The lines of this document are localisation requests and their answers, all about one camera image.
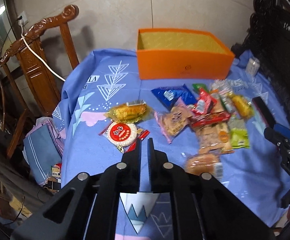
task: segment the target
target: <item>cardboard box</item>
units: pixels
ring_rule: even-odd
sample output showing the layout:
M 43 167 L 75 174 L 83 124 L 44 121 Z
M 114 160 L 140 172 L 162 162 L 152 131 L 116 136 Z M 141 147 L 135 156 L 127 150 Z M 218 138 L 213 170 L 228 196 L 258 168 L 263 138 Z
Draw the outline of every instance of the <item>cardboard box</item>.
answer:
M 209 32 L 140 29 L 137 41 L 140 79 L 224 79 L 234 54 Z

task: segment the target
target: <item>barcode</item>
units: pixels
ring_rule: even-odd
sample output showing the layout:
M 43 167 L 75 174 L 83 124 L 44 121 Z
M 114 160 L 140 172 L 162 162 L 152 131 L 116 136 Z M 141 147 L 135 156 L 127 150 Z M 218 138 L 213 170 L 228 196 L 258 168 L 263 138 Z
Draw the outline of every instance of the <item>barcode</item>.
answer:
M 146 104 L 145 100 L 134 100 L 131 102 L 127 102 L 126 106 L 138 106 L 138 105 L 144 105 Z
M 53 176 L 53 177 L 60 177 L 60 175 L 59 175 L 58 172 L 52 172 L 52 173 L 51 173 L 51 176 Z
M 223 163 L 215 163 L 214 164 L 214 177 L 216 179 L 222 179 L 223 178 Z

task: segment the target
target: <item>white wall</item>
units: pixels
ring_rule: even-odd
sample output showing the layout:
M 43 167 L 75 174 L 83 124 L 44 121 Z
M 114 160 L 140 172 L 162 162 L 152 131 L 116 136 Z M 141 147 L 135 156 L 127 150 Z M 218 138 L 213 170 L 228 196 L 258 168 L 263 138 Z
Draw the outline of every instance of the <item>white wall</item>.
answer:
M 17 13 L 28 16 L 27 28 L 68 4 L 80 10 L 69 23 L 80 61 L 96 48 L 134 49 L 137 30 L 148 27 L 207 30 L 231 47 L 244 40 L 253 12 L 253 0 L 15 0 Z M 46 32 L 43 46 L 50 66 L 63 77 L 69 75 L 72 68 L 59 30 Z M 17 83 L 28 96 L 24 78 Z

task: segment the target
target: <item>red label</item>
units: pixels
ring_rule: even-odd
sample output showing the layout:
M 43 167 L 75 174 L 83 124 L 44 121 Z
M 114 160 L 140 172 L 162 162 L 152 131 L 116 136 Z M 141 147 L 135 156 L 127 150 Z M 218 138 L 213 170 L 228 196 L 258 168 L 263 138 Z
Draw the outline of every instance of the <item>red label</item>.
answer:
M 125 123 L 115 124 L 110 130 L 110 137 L 117 142 L 125 141 L 130 136 L 130 128 Z

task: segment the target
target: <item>carved wooden armrest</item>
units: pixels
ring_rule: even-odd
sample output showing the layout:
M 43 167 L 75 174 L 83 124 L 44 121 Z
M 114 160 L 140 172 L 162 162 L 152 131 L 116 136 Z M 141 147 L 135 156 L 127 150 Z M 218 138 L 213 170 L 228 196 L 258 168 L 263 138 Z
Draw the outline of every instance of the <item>carved wooden armrest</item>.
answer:
M 22 131 L 24 129 L 24 125 L 26 123 L 26 119 L 30 117 L 30 111 L 28 109 L 25 109 L 18 122 L 17 122 L 17 125 L 16 125 L 16 130 L 12 136 L 12 139 L 11 139 L 11 142 L 8 146 L 8 149 L 7 149 L 7 159 L 10 159 L 21 139 L 21 136 L 22 136 Z

